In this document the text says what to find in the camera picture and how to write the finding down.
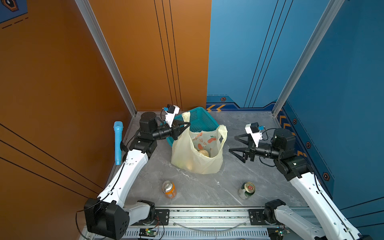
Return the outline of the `cream plastic bag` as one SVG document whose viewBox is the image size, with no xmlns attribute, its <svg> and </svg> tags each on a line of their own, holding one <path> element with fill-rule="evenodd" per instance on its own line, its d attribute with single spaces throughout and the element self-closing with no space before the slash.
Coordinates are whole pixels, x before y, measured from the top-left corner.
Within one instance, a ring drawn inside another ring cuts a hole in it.
<svg viewBox="0 0 384 240">
<path fill-rule="evenodd" d="M 190 127 L 173 142 L 171 164 L 194 174 L 215 174 L 224 162 L 223 149 L 228 137 L 227 127 L 220 125 L 211 132 L 193 133 Z M 205 157 L 199 150 L 207 150 Z"/>
</svg>

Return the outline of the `beige pear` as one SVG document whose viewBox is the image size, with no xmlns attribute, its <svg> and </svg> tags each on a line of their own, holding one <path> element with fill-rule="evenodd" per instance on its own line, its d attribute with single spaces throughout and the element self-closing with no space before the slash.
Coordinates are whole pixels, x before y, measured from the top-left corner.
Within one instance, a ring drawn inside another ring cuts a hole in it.
<svg viewBox="0 0 384 240">
<path fill-rule="evenodd" d="M 207 150 L 204 150 L 204 149 L 199 150 L 199 153 L 201 153 L 205 157 L 208 157 L 208 158 L 210 157 L 210 153 Z"/>
</svg>

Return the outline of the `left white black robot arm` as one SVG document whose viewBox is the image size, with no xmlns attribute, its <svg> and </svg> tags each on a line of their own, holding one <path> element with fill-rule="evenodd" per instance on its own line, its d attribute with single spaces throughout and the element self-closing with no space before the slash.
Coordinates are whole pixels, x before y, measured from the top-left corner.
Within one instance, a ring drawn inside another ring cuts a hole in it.
<svg viewBox="0 0 384 240">
<path fill-rule="evenodd" d="M 156 208 L 153 202 L 139 200 L 125 207 L 126 198 L 140 171 L 155 151 L 157 141 L 168 137 L 177 140 L 191 125 L 180 120 L 173 120 L 171 124 L 158 124 L 159 120 L 154 112 L 143 113 L 131 145 L 121 144 L 125 152 L 122 166 L 98 197 L 89 198 L 82 210 L 88 232 L 119 240 L 129 226 L 137 222 L 151 224 L 155 220 Z"/>
</svg>

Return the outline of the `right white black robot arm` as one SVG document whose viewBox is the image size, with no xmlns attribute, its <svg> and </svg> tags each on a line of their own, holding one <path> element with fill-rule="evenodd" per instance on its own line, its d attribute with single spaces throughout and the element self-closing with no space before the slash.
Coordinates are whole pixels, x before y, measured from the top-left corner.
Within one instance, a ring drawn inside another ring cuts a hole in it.
<svg viewBox="0 0 384 240">
<path fill-rule="evenodd" d="M 264 220 L 270 225 L 280 224 L 288 227 L 304 240 L 370 240 L 363 235 L 342 214 L 324 190 L 312 166 L 296 154 L 296 138 L 287 129 L 275 129 L 270 143 L 263 142 L 263 133 L 258 126 L 246 125 L 246 133 L 235 136 L 244 148 L 231 148 L 229 151 L 243 163 L 253 161 L 256 156 L 274 161 L 274 167 L 301 194 L 319 221 L 320 226 L 312 224 L 294 213 L 281 200 L 267 202 Z"/>
</svg>

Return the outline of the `teal plastic basket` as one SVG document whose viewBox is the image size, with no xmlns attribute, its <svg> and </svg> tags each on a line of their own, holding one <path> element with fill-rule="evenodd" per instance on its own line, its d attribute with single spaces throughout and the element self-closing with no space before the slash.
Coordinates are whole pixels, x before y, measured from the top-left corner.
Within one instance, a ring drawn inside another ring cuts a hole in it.
<svg viewBox="0 0 384 240">
<path fill-rule="evenodd" d="M 184 122 L 190 122 L 190 131 L 193 133 L 199 133 L 201 131 L 211 132 L 219 127 L 217 121 L 202 107 L 194 108 L 185 112 L 185 114 L 190 114 L 189 119 L 186 117 L 184 118 L 183 114 L 179 111 L 179 114 L 175 116 L 174 120 L 176 119 Z M 172 136 L 168 137 L 167 141 L 170 146 L 173 145 L 174 140 Z"/>
</svg>

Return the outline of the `green beer can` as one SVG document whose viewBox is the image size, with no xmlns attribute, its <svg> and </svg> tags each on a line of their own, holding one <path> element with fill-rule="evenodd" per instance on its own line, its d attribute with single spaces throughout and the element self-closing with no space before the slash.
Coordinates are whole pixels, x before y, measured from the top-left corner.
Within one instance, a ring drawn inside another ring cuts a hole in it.
<svg viewBox="0 0 384 240">
<path fill-rule="evenodd" d="M 239 188 L 238 195 L 241 199 L 247 200 L 255 194 L 255 185 L 252 182 L 244 182 Z"/>
</svg>

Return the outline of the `black round microphone stand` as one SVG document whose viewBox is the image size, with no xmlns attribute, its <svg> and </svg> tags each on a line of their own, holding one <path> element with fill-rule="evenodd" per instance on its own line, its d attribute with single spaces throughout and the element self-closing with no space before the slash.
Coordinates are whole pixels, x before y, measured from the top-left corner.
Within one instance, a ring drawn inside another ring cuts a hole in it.
<svg viewBox="0 0 384 240">
<path fill-rule="evenodd" d="M 127 153 L 129 151 L 127 145 L 125 145 L 123 141 L 120 142 L 120 149 L 124 153 Z"/>
</svg>

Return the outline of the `light blue microphone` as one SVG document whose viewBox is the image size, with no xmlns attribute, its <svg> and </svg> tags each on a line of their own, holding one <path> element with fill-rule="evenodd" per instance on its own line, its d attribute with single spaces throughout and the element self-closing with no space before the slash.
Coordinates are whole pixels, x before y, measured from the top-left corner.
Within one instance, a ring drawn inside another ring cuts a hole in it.
<svg viewBox="0 0 384 240">
<path fill-rule="evenodd" d="M 123 140 L 123 123 L 121 121 L 114 122 L 114 133 L 115 133 L 115 164 L 116 166 L 122 163 L 122 150 L 121 142 Z"/>
</svg>

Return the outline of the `orange soda can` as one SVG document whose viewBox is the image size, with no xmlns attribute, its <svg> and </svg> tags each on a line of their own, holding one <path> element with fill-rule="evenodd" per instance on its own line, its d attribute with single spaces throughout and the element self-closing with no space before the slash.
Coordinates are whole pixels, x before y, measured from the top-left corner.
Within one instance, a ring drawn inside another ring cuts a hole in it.
<svg viewBox="0 0 384 240">
<path fill-rule="evenodd" d="M 165 181 L 162 185 L 162 191 L 168 199 L 175 198 L 177 195 L 176 186 L 172 181 Z"/>
</svg>

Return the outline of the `right small circuit board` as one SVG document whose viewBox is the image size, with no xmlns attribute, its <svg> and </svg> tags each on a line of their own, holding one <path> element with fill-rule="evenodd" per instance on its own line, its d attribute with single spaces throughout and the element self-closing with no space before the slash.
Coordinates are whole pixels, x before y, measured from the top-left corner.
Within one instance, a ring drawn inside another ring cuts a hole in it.
<svg viewBox="0 0 384 240">
<path fill-rule="evenodd" d="M 287 229 L 271 229 L 268 228 L 268 235 L 271 240 L 283 240 L 285 235 L 290 234 Z"/>
</svg>

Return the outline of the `small green circuit board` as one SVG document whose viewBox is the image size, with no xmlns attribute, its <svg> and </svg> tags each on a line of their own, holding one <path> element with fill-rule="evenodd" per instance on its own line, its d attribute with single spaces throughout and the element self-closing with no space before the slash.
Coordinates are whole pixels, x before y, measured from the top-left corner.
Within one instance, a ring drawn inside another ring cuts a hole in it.
<svg viewBox="0 0 384 240">
<path fill-rule="evenodd" d="M 158 235 L 158 232 L 153 229 L 140 229 L 139 238 L 155 238 Z"/>
</svg>

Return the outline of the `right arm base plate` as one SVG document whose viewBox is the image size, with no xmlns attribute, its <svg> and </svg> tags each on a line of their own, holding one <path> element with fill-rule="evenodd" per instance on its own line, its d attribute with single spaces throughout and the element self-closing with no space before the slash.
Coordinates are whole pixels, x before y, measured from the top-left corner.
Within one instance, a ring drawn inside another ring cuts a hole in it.
<svg viewBox="0 0 384 240">
<path fill-rule="evenodd" d="M 277 207 L 275 208 L 264 207 L 263 209 L 249 209 L 248 214 L 249 214 L 251 225 L 252 226 L 282 225 L 282 223 L 280 223 L 275 216 L 275 210 L 277 210 Z"/>
</svg>

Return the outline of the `aluminium front rail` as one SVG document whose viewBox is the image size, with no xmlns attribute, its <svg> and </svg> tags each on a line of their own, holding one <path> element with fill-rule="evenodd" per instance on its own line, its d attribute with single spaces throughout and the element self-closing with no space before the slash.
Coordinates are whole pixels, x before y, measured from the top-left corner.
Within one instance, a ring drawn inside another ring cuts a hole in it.
<svg viewBox="0 0 384 240">
<path fill-rule="evenodd" d="M 158 209 L 170 209 L 168 226 L 164 226 L 159 220 L 154 226 L 131 225 L 127 228 L 127 231 L 120 240 L 270 240 L 268 228 L 292 231 L 284 225 L 252 226 L 248 214 L 250 208 L 204 207 Z M 292 211 L 313 224 L 315 217 L 308 208 L 298 208 Z M 140 229 L 153 229 L 158 232 L 158 235 L 155 238 L 140 239 Z M 88 240 L 113 240 L 90 233 L 88 230 L 82 236 Z"/>
</svg>

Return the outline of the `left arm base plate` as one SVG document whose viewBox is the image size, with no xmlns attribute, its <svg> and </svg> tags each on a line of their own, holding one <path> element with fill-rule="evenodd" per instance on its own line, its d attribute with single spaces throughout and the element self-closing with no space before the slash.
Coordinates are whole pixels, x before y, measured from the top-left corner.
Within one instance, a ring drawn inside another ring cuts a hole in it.
<svg viewBox="0 0 384 240">
<path fill-rule="evenodd" d="M 162 223 L 164 226 L 169 225 L 170 209 L 158 209 L 155 210 L 155 217 L 153 220 L 141 220 L 134 223 L 134 226 L 154 226 L 158 223 Z"/>
</svg>

